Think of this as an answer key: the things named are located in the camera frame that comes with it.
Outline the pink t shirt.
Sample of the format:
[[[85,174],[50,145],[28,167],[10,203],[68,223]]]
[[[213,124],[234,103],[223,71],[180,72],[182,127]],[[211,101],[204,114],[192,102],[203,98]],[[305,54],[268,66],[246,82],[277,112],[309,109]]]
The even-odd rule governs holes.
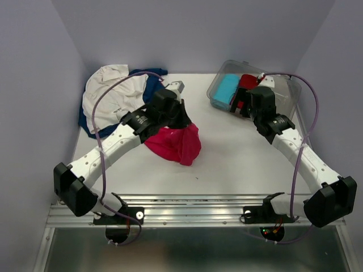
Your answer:
[[[193,123],[184,129],[161,128],[144,145],[163,159],[188,167],[201,151],[199,129]]]

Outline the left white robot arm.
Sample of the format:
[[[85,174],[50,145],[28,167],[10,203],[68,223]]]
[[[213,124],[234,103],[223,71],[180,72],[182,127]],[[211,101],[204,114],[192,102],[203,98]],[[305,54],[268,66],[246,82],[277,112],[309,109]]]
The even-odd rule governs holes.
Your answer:
[[[56,195],[77,217],[94,211],[113,223],[126,218],[125,202],[104,190],[94,189],[100,176],[130,150],[156,135],[160,129],[184,129],[191,123],[178,90],[161,89],[151,102],[127,113],[116,130],[81,158],[53,170]]]

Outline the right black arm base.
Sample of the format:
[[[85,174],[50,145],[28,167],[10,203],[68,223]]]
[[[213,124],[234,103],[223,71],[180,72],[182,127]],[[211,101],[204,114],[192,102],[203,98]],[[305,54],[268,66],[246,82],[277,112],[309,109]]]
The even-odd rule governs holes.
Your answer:
[[[293,223],[287,215],[276,214],[271,206],[245,206],[240,219],[245,224]]]

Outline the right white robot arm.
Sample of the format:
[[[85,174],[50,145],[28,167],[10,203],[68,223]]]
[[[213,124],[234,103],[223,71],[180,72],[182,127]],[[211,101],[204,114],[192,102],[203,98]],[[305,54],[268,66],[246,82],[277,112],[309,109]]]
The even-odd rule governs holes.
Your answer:
[[[332,170],[305,144],[294,123],[276,112],[275,93],[269,87],[239,87],[231,103],[232,109],[238,106],[242,107],[240,114],[253,121],[259,134],[298,168],[294,174],[301,175],[311,192],[309,198],[283,192],[270,194],[262,205],[243,209],[242,223],[293,223],[298,216],[322,228],[353,211],[356,181]]]

